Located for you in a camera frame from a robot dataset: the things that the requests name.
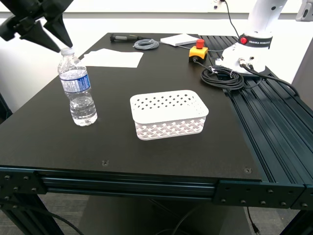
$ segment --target perforated basket side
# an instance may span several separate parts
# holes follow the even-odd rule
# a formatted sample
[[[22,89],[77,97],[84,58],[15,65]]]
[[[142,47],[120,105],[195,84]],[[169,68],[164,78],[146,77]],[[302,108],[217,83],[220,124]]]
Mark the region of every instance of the perforated basket side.
[[[164,123],[144,125],[135,122],[137,136],[142,140],[153,140],[178,135],[200,133],[206,117],[177,120]]]

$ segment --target notepad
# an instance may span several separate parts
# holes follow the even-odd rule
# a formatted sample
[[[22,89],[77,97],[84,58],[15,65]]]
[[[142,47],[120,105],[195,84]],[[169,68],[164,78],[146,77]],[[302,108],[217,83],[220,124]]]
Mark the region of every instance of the notepad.
[[[169,44],[175,47],[195,43],[197,40],[198,38],[192,37],[185,33],[168,38],[161,38],[162,43]]]

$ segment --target bottle cap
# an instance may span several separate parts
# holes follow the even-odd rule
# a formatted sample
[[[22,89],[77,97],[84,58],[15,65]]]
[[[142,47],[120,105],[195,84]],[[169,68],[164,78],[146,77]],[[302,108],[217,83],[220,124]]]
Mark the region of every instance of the bottle cap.
[[[198,39],[196,43],[197,49],[202,49],[204,47],[204,40],[203,39]]]
[[[72,54],[74,54],[75,53],[75,51],[74,51],[74,48],[69,48],[69,47],[67,47],[67,48],[63,48],[63,49],[61,49],[61,55],[72,55]]]

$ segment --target black tabletop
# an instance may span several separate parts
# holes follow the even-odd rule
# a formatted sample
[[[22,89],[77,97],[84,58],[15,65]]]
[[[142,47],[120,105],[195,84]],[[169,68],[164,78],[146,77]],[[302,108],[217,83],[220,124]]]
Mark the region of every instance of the black tabletop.
[[[159,40],[169,34],[141,34]],[[109,34],[88,51],[136,51],[111,43]],[[229,99],[203,84],[202,68],[188,62],[189,50],[160,45],[144,51],[138,68],[88,67],[98,120],[74,124],[59,77],[0,125],[0,165],[36,169],[123,172],[219,179],[260,180]],[[130,107],[135,94],[195,91],[209,109],[195,135],[142,141]],[[106,167],[102,162],[109,161]],[[251,168],[246,174],[244,169]]]

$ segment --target red button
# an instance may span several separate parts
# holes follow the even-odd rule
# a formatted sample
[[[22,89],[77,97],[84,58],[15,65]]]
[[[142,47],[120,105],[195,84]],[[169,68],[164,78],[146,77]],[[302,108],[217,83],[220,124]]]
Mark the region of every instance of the red button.
[[[197,49],[202,49],[204,47],[204,40],[203,39],[198,39],[196,43]]]
[[[240,42],[241,42],[242,44],[246,44],[246,43],[248,42],[248,40],[247,40],[246,38],[241,38],[241,39],[240,39]]]

